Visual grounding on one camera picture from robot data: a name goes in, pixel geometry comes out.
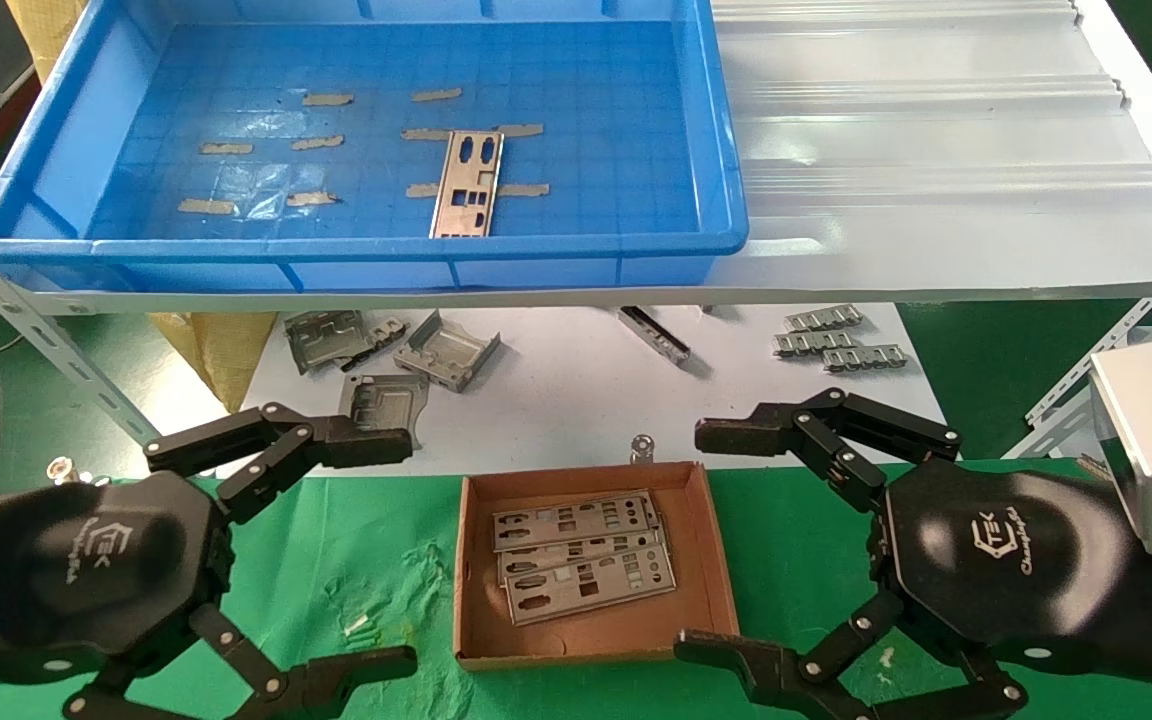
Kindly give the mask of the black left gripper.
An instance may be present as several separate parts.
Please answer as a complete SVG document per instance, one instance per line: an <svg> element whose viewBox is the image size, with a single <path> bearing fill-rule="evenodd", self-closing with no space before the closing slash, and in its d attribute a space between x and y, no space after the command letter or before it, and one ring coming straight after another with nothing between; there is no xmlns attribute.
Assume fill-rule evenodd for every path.
<svg viewBox="0 0 1152 720"><path fill-rule="evenodd" d="M197 638L251 688L230 719L338 719L361 685L419 669L407 644L278 669L215 605L230 543L223 511L169 471L0 495L0 669L160 669ZM131 683L111 664L61 714L187 719L128 700Z"/></svg>

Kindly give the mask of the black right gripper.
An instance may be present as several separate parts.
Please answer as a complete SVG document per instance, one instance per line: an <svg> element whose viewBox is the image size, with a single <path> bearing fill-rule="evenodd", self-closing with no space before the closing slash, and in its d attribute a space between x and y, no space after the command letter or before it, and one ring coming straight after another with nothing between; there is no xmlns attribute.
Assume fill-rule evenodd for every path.
<svg viewBox="0 0 1152 720"><path fill-rule="evenodd" d="M952 637L1032 666L1092 666L1102 616L1137 552L1105 483L1049 471L977 471L952 461L954 429L840 388L744 419L703 418L704 454L791 455L856 511L878 511L887 477L854 445L922 464L884 493L896 582ZM929 460L938 457L945 461ZM877 592L799 653L744 635L682 629L675 657L732 670L749 702L806 719L1010 719L1029 696L980 651L956 650L964 685L867 705L841 676L905 620L905 598Z"/></svg>

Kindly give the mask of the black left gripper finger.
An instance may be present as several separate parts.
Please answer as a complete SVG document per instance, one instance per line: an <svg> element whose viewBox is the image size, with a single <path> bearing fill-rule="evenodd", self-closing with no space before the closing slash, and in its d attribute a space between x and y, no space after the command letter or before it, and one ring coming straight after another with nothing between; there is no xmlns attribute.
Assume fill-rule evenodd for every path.
<svg viewBox="0 0 1152 720"><path fill-rule="evenodd" d="M225 518L244 524L317 467L397 464L412 456L414 441L407 429L365 430L343 415L306 416L268 404L152 439L143 454L147 469L182 477L247 460L217 497Z"/></svg>

